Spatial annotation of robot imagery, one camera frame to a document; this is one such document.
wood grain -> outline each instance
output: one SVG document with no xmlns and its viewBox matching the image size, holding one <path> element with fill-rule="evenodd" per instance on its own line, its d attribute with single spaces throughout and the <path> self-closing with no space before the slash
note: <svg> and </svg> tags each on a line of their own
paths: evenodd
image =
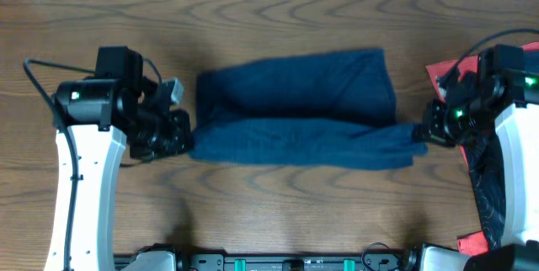
<svg viewBox="0 0 539 271">
<path fill-rule="evenodd" d="M 128 45 L 163 77 L 184 82 L 182 107 L 195 117 L 194 81 L 204 70 L 382 47 L 399 119 L 411 121 L 435 95 L 425 65 L 456 58 L 493 32 L 538 22 L 539 0 L 0 0 L 0 269 L 43 268 L 54 215 L 55 131 L 23 74 L 25 57 L 93 68 L 99 46 Z M 50 93 L 80 78 L 35 71 Z M 173 157 L 121 170 L 114 247 L 359 252 L 371 242 L 455 247 L 456 236 L 479 229 L 458 150 L 431 146 L 413 167 L 374 173 Z"/>
</svg>

green indicator light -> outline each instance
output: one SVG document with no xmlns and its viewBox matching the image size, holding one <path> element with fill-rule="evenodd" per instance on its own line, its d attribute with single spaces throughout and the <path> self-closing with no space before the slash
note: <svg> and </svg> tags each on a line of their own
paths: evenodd
<svg viewBox="0 0 539 271">
<path fill-rule="evenodd" d="M 528 86 L 531 86 L 537 82 L 537 80 L 532 77 L 526 77 L 524 81 L 526 82 L 526 84 L 528 84 Z"/>
</svg>

navy blue fabric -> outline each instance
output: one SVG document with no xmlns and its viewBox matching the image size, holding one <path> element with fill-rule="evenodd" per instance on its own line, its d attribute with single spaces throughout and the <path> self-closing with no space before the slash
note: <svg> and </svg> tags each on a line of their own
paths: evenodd
<svg viewBox="0 0 539 271">
<path fill-rule="evenodd" d="M 379 170 L 427 152 L 414 125 L 397 125 L 382 50 L 255 61 L 196 87 L 193 158 Z"/>
<path fill-rule="evenodd" d="M 526 71 L 539 74 L 539 51 L 527 52 Z M 466 151 L 479 220 L 490 250 L 501 247 L 505 224 L 504 159 L 495 133 L 487 135 L 485 153 L 476 158 Z"/>
</svg>

wire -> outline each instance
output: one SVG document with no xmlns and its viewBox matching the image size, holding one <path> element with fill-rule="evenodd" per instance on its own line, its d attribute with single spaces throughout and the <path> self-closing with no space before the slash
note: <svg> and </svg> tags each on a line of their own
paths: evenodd
<svg viewBox="0 0 539 271">
<path fill-rule="evenodd" d="M 531 34 L 539 35 L 539 29 L 533 29 L 533 28 L 509 29 L 506 31 L 498 32 L 497 34 L 487 36 L 486 38 L 480 40 L 476 45 L 473 45 L 472 48 L 470 48 L 468 51 L 464 52 L 461 58 L 459 58 L 458 61 L 456 61 L 456 63 L 444 75 L 444 77 L 448 76 L 451 72 L 458 72 L 458 66 L 461 64 L 461 62 L 464 61 L 465 58 L 469 57 L 472 54 L 472 52 L 474 52 L 480 46 L 486 44 L 487 42 L 491 40 L 497 39 L 501 36 L 512 35 L 512 34 L 517 34 L 517 33 L 531 33 Z"/>
<path fill-rule="evenodd" d="M 69 211 L 67 212 L 67 227 L 66 227 L 66 240 L 64 243 L 64 271 L 71 271 L 70 267 L 70 261 L 71 261 L 71 240 L 72 240 L 72 231 L 73 231 L 73 216 L 75 212 L 75 201 L 77 198 L 77 186 L 78 186 L 78 158 L 75 152 L 75 145 L 73 143 L 73 139 L 69 135 L 69 131 L 67 130 L 66 122 L 62 118 L 60 111 L 58 111 L 58 108 L 54 105 L 54 102 L 52 99 L 47 95 L 47 92 L 39 82 L 34 77 L 34 73 L 30 69 L 30 64 L 37 64 L 42 66 L 49 66 L 54 67 L 58 69 L 63 70 L 69 70 L 69 71 L 75 71 L 75 72 L 83 72 L 83 73 L 91 73 L 94 74 L 91 70 L 81 69 L 77 67 L 72 66 L 63 66 L 59 64 L 55 64 L 48 61 L 38 61 L 38 60 L 32 60 L 32 59 L 26 59 L 23 63 L 24 73 L 26 73 L 26 76 L 28 79 L 32 82 L 35 89 L 41 94 L 41 97 L 45 100 L 47 105 L 49 106 L 49 109 L 52 112 L 52 115 L 57 120 L 56 123 L 58 124 L 58 130 L 60 133 L 63 133 L 63 135 L 66 137 L 67 141 L 67 147 L 69 148 L 69 153 L 71 156 L 71 162 L 72 162 L 72 187 L 71 187 L 71 195 L 69 198 Z"/>
<path fill-rule="evenodd" d="M 386 245 L 385 243 L 383 243 L 383 242 L 373 242 L 371 245 L 367 246 L 367 248 L 365 249 L 365 251 L 361 254 L 361 263 L 363 263 L 363 266 L 364 266 L 365 268 L 367 268 L 368 271 L 376 271 L 375 269 L 371 268 L 371 266 L 369 266 L 369 265 L 366 264 L 366 262 L 365 262 L 365 256 L 367 255 L 367 252 L 369 252 L 369 250 L 370 250 L 372 247 L 374 247 L 374 246 L 384 246 L 384 247 L 386 247 L 387 249 L 390 249 L 390 250 L 391 250 L 391 248 L 390 248 L 388 245 Z M 393 256 L 394 256 L 397 260 L 400 259 L 400 258 L 399 258 L 397 255 L 395 255 L 395 254 L 393 254 Z"/>
<path fill-rule="evenodd" d="M 161 78 L 161 74 L 159 73 L 155 65 L 153 65 L 153 62 L 149 58 L 146 58 L 146 57 L 143 58 L 142 60 L 144 60 L 144 62 L 150 65 L 150 67 L 153 69 L 153 71 L 155 72 L 155 75 L 157 75 L 157 79 L 159 80 L 159 86 L 161 86 L 161 84 L 163 83 L 163 79 Z"/>
</svg>

cloth fold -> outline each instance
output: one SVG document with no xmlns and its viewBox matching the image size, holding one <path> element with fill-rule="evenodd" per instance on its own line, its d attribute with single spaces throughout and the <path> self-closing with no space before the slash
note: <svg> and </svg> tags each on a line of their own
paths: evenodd
<svg viewBox="0 0 539 271">
<path fill-rule="evenodd" d="M 427 152 L 397 125 L 382 50 L 255 61 L 197 78 L 193 158 L 212 162 L 406 167 Z"/>
</svg>

